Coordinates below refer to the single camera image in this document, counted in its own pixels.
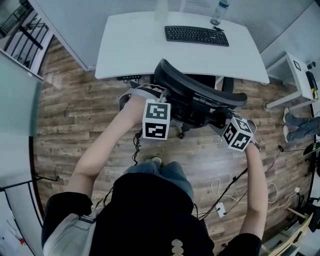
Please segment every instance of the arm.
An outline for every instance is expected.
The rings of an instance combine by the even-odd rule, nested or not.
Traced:
[[[250,143],[246,150],[248,165],[248,206],[240,234],[249,233],[262,239],[268,211],[268,187],[260,152]]]
[[[145,98],[131,96],[125,107],[79,159],[66,187],[67,192],[77,192],[91,198],[94,182],[117,142],[134,125],[141,124],[145,104]]]

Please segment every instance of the shoe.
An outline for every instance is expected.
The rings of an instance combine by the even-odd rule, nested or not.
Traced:
[[[287,139],[288,133],[289,133],[289,128],[288,128],[288,126],[284,125],[283,126],[283,135],[284,135],[284,140],[285,140],[286,143],[289,142],[288,139]]]
[[[156,162],[156,163],[159,163],[159,165],[161,165],[162,164],[162,159],[160,158],[160,157],[154,157],[154,158],[152,158],[151,159],[152,161],[154,161],[154,162]]]
[[[289,113],[289,108],[286,107],[286,108],[284,109],[283,119],[282,119],[284,123],[287,122],[287,121],[286,121],[286,115],[287,115],[288,113]]]

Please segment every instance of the black keyboard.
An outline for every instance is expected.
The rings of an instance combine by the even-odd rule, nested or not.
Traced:
[[[227,37],[222,31],[196,26],[165,26],[167,41],[229,46]]]

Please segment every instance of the wooden floor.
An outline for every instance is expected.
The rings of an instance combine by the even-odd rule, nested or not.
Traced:
[[[93,72],[84,72],[64,47],[54,40],[43,64],[42,77],[46,81],[40,99],[38,114],[38,137],[34,139],[34,161],[36,171],[49,177],[55,172],[59,182],[38,181],[43,207],[50,196],[63,192],[74,170],[75,164],[90,144],[107,127],[118,112],[118,98],[128,90],[126,84],[115,79],[97,80]],[[237,109],[243,116],[252,118],[257,125],[255,138],[261,146],[264,169],[267,170],[278,155],[278,145],[285,145],[283,136],[283,110],[276,107],[267,111],[265,106],[288,94],[280,84],[262,85],[256,82],[236,80],[235,91],[248,95],[245,107]],[[309,108],[301,108],[300,117],[309,117]],[[92,195],[93,203],[101,199],[113,186],[114,181],[134,162],[133,137],[139,130],[135,127],[116,145],[109,160],[99,175]],[[218,198],[211,192],[214,178],[221,181],[220,192],[246,168],[246,157],[242,152],[226,149],[221,139],[209,127],[191,130],[183,140],[176,137],[177,128],[170,128],[167,141],[141,140],[138,161],[159,156],[165,163],[178,161],[194,189],[195,203],[199,213],[204,213]],[[306,147],[311,137],[291,145],[291,149]],[[275,183],[279,191],[275,203],[269,204],[266,232],[270,234],[286,219],[289,213],[283,205],[294,194],[295,187],[308,195],[311,176],[305,177],[308,162],[302,151],[281,153],[274,166],[267,172],[267,182]],[[213,183],[217,191],[218,181]],[[247,175],[234,184],[228,192],[239,199],[247,190]],[[274,186],[269,187],[269,201],[276,196]],[[222,199],[226,210],[235,205],[229,197]],[[238,204],[225,217],[217,213],[206,219],[208,232],[217,253],[222,244],[230,241],[240,230],[247,205]]]

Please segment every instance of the jeans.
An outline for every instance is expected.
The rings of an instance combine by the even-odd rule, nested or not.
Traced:
[[[314,136],[319,134],[320,117],[300,118],[288,113],[285,116],[286,123],[297,126],[296,131],[290,131],[287,135],[289,142],[304,138],[306,135]]]
[[[148,159],[144,163],[129,167],[126,171],[124,171],[123,175],[129,173],[154,174],[158,177],[161,177],[178,186],[187,193],[192,202],[194,201],[194,190],[192,189],[190,182],[187,180],[181,165],[177,162],[171,162],[161,168],[158,162]]]

